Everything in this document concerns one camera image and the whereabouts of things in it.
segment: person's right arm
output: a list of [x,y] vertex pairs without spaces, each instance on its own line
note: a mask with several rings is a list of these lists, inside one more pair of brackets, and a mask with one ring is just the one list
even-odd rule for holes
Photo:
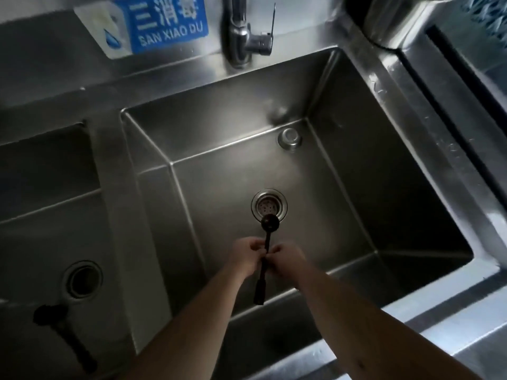
[[353,380],[477,380],[436,345],[308,263],[292,244],[266,256],[305,296],[315,323]]

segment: hand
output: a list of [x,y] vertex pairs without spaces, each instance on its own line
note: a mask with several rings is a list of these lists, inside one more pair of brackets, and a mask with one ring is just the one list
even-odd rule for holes
[[239,272],[243,279],[254,274],[261,258],[266,255],[264,242],[260,237],[244,237],[232,244],[228,264],[235,272]]
[[302,271],[308,267],[303,251],[293,243],[275,245],[266,255],[266,259],[280,276],[297,285]]

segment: stainless steel container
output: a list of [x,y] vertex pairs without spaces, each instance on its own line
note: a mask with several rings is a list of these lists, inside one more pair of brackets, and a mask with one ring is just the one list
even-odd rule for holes
[[373,0],[364,20],[364,33],[384,48],[407,48],[449,1]]

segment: chrome faucet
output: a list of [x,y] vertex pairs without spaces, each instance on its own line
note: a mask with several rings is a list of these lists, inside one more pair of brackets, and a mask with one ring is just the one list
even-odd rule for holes
[[232,0],[232,16],[229,24],[230,60],[233,66],[249,63],[252,53],[269,56],[273,49],[276,3],[273,9],[271,33],[252,34],[246,22],[246,0]]

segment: blue and white sticker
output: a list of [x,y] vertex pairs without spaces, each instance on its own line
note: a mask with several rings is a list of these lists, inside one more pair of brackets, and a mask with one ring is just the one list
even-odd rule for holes
[[111,59],[208,35],[204,0],[99,1],[74,11]]

